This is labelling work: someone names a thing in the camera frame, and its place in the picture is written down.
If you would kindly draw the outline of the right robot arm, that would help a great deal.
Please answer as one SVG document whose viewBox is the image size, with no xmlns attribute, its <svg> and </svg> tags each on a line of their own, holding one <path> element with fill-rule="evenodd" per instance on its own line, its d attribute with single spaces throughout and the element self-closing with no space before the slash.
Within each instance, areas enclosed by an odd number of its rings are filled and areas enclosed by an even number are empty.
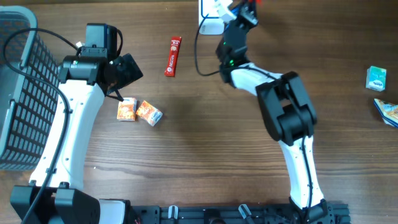
<svg viewBox="0 0 398 224">
<path fill-rule="evenodd" d="M 272 73 L 250 62 L 246 36 L 257 26 L 255 1 L 215 1 L 214 8 L 226 24 L 216 55 L 225 83 L 257 97 L 270 137 L 279 143 L 290 179 L 290 203 L 297 223 L 319 222 L 328 205 L 317 180 L 313 158 L 315 108 L 299 75 Z"/>
</svg>

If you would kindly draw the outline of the small orange snack packet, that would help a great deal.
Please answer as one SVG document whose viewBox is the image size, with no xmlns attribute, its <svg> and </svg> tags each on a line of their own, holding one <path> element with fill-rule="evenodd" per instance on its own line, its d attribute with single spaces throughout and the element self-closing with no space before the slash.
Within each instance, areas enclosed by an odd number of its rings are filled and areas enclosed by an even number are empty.
<svg viewBox="0 0 398 224">
<path fill-rule="evenodd" d="M 155 126 L 163 116 L 163 113 L 160 110 L 152 106 L 147 101 L 143 101 L 141 103 L 140 107 L 138 107 L 136 111 L 136 114 L 151 126 Z"/>
</svg>

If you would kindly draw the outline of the orange juice carton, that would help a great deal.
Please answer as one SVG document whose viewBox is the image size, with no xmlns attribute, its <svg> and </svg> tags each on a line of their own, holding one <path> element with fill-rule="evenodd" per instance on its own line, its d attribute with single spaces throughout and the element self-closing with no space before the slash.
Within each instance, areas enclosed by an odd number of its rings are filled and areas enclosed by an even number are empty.
<svg viewBox="0 0 398 224">
<path fill-rule="evenodd" d="M 136 98 L 124 98 L 118 103 L 117 120 L 119 121 L 135 121 L 136 120 Z"/>
</svg>

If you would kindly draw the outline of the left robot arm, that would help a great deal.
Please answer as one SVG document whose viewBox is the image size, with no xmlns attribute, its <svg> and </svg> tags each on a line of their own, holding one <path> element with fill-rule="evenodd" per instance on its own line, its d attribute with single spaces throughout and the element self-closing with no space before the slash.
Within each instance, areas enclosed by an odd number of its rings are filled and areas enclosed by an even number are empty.
<svg viewBox="0 0 398 224">
<path fill-rule="evenodd" d="M 142 77 L 123 35 L 108 24 L 86 27 L 85 45 L 60 65 L 44 55 L 30 68 L 9 65 L 24 77 L 21 96 L 10 104 L 1 160 L 34 166 L 27 185 L 13 188 L 10 203 L 23 223 L 134 223 L 123 199 L 97 199 L 83 191 L 83 168 L 95 118 L 105 98 Z"/>
</svg>

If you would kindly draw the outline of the red coffee stick sachet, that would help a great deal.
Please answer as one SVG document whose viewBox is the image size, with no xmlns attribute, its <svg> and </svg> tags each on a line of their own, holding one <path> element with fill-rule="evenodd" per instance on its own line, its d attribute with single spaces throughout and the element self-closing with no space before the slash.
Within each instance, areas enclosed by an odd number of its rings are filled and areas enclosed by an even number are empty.
<svg viewBox="0 0 398 224">
<path fill-rule="evenodd" d="M 176 66 L 178 60 L 178 53 L 180 50 L 182 38 L 180 36 L 173 36 L 170 42 L 169 59 L 164 72 L 166 77 L 174 77 L 176 73 Z"/>
</svg>

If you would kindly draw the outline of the red crinkled snack packet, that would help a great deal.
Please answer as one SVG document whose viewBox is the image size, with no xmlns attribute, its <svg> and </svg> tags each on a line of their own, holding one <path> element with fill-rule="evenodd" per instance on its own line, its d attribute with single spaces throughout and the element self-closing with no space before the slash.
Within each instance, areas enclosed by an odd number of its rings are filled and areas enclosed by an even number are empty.
<svg viewBox="0 0 398 224">
<path fill-rule="evenodd" d="M 256 6 L 258 4 L 262 4 L 262 0 L 247 0 L 247 2 L 252 5 L 252 6 Z"/>
</svg>

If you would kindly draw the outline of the teal white small box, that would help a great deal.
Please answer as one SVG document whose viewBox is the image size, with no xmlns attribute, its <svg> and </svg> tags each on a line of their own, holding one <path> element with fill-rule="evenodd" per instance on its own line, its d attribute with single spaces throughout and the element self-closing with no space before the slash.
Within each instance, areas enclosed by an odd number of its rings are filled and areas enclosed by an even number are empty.
<svg viewBox="0 0 398 224">
<path fill-rule="evenodd" d="M 384 91 L 386 88 L 387 70 L 375 66 L 367 69 L 366 88 L 375 91 Z"/>
</svg>

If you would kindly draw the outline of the yellow snack bag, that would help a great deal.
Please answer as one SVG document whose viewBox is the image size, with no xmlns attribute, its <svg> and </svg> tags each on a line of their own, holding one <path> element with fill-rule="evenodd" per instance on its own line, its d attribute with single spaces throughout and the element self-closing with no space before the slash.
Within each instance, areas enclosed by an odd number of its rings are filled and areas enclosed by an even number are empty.
<svg viewBox="0 0 398 224">
<path fill-rule="evenodd" d="M 382 120 L 386 124 L 397 128 L 397 105 L 377 98 L 374 99 L 374 105 L 381 115 Z"/>
</svg>

